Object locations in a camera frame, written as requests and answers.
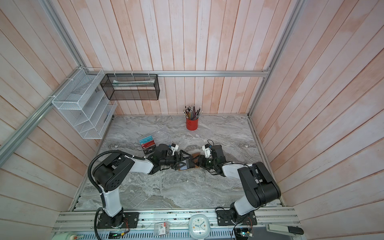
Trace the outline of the clear acrylic card display stand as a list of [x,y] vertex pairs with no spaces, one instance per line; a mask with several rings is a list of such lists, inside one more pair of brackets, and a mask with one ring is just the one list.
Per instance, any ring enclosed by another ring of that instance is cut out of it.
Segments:
[[171,135],[165,127],[139,136],[137,138],[138,142],[139,142],[139,139],[144,138],[144,137],[149,136],[149,135],[153,136],[153,140],[155,141],[156,146],[159,146],[160,144],[166,144],[166,145],[170,146],[172,144]]

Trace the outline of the black VIP card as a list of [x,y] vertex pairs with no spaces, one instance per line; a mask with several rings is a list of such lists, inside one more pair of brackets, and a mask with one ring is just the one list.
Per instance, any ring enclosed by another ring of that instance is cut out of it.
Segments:
[[143,149],[143,152],[145,155],[149,155],[155,151],[156,147],[157,147],[156,145],[152,145],[150,147]]

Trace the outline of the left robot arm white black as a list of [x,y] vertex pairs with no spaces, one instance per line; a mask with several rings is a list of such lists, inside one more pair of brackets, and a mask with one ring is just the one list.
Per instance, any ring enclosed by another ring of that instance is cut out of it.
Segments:
[[123,212],[120,202],[119,186],[128,173],[153,175],[163,166],[179,170],[180,164],[193,159],[193,155],[180,150],[172,150],[165,144],[154,148],[147,157],[138,157],[121,150],[109,150],[98,154],[88,166],[88,178],[98,190],[104,213],[110,218]]

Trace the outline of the green circuit board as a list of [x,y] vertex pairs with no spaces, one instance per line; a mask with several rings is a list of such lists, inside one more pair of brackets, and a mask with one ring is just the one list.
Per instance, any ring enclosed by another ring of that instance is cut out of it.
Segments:
[[236,228],[234,230],[235,240],[248,240],[253,236],[253,233],[248,228]]
[[109,240],[117,240],[121,239],[125,235],[125,232],[109,232],[108,239]]

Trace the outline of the small red white box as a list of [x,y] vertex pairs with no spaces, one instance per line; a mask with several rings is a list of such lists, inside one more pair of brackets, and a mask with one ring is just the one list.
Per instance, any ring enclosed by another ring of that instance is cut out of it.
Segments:
[[161,237],[169,234],[170,222],[159,222],[154,224],[154,236]]

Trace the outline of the red VIP card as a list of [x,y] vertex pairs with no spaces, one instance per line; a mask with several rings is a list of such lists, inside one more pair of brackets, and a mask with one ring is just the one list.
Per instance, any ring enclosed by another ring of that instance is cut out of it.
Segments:
[[150,147],[153,146],[153,145],[155,145],[155,141],[154,141],[154,140],[149,141],[149,142],[147,142],[147,143],[143,143],[143,144],[141,144],[143,150],[144,150],[144,149],[147,149],[147,148],[150,148]]

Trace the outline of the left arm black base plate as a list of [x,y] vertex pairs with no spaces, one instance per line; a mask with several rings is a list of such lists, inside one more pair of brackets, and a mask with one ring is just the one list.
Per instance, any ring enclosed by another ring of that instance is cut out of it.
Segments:
[[134,229],[138,225],[139,212],[122,212],[110,217],[104,211],[99,215],[97,229]]

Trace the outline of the white analog clock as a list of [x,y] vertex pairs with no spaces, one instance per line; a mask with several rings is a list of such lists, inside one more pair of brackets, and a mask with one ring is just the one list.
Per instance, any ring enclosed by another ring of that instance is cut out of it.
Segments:
[[191,216],[188,226],[190,237],[194,240],[204,240],[210,236],[211,224],[203,214]]

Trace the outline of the green circuit board right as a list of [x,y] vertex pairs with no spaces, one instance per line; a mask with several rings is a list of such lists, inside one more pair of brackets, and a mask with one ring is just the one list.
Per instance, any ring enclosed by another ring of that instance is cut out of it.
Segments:
[[248,240],[253,236],[253,233],[248,228],[236,228],[234,230],[235,240]]

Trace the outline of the red metal pencil bucket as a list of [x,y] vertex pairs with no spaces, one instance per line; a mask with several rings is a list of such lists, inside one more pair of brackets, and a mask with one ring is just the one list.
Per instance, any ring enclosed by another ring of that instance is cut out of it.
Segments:
[[186,127],[189,131],[195,131],[198,128],[198,125],[199,125],[199,119],[196,119],[196,120],[186,119]]

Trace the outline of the bundle of coloured pencils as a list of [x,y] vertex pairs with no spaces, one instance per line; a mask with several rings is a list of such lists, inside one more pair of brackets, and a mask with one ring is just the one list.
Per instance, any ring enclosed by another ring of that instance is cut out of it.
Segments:
[[187,118],[187,120],[195,121],[200,117],[200,115],[202,113],[202,109],[201,108],[197,109],[195,107],[195,105],[191,105],[188,107],[185,106],[183,113],[184,113],[185,117]]

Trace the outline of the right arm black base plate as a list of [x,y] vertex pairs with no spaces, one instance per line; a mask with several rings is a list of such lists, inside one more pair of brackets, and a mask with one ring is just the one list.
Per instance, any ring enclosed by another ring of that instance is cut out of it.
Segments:
[[239,215],[234,209],[225,210],[224,208],[216,208],[217,222],[219,226],[235,226],[235,225],[257,225],[257,219],[254,212],[245,215]]

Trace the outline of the aluminium mounting rail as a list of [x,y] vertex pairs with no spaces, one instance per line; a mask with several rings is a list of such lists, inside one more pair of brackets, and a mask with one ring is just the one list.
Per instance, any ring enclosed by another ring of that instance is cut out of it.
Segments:
[[235,224],[224,220],[222,209],[165,209],[125,211],[128,218],[120,228],[95,227],[94,211],[62,212],[54,227],[54,233],[78,233],[83,239],[95,239],[98,233],[101,239],[108,239],[111,233],[124,233],[122,239],[159,239],[155,235],[157,223],[169,223],[170,232],[163,239],[190,239],[189,221],[195,215],[204,215],[211,228],[209,238],[233,237],[234,228],[248,228],[255,233],[256,228],[265,229],[267,225],[300,227],[301,223],[292,207],[263,207],[242,218]]

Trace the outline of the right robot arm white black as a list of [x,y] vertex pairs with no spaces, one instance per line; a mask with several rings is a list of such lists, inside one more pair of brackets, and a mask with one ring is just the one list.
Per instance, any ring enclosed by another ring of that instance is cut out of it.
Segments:
[[227,161],[221,145],[206,144],[197,165],[213,175],[239,180],[244,196],[231,204],[229,213],[237,218],[281,197],[281,190],[263,162],[244,164]]

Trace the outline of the green circuit board left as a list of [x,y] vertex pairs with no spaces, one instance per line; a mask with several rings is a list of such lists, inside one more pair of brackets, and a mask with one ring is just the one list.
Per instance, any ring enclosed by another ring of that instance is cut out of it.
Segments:
[[109,240],[117,240],[121,239],[125,235],[125,232],[109,232],[108,239]]

